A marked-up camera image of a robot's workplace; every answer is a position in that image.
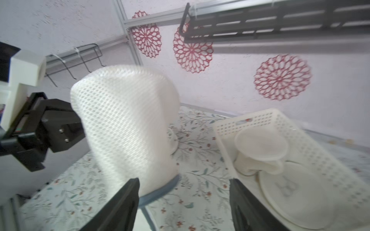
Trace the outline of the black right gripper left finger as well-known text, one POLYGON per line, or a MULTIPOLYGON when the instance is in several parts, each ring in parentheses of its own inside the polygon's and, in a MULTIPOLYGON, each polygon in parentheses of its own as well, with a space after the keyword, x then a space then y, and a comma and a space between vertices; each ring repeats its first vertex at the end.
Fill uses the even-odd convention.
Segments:
POLYGON ((140 188, 138 178, 128 180, 81 231, 132 231, 140 188))

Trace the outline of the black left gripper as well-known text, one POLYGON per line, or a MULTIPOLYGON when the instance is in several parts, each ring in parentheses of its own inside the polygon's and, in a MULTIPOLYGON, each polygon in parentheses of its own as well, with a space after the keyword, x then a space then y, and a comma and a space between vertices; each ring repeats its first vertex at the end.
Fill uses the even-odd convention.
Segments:
POLYGON ((47 100, 45 93, 34 92, 1 137, 1 157, 12 155, 30 172, 45 169, 42 164, 48 150, 45 130, 54 153, 66 151, 85 138, 82 121, 70 103, 47 100), (40 102, 44 112, 36 109, 40 102))

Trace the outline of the white mesh bag blue trim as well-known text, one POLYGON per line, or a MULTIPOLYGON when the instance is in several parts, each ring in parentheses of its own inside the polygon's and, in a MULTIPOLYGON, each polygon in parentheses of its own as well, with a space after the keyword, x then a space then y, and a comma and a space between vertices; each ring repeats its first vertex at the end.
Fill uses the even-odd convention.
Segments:
POLYGON ((180 179, 167 136, 180 108, 174 84, 150 68, 112 65, 75 83, 70 102, 103 171, 108 198, 138 178, 143 224, 155 230, 146 206, 169 193, 180 179))

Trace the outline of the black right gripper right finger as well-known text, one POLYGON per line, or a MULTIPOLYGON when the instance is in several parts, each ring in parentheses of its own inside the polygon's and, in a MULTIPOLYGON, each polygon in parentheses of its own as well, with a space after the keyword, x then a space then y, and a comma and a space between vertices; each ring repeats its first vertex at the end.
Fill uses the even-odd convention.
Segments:
POLYGON ((230 180, 231 214, 236 231, 287 231, 238 179, 230 180))

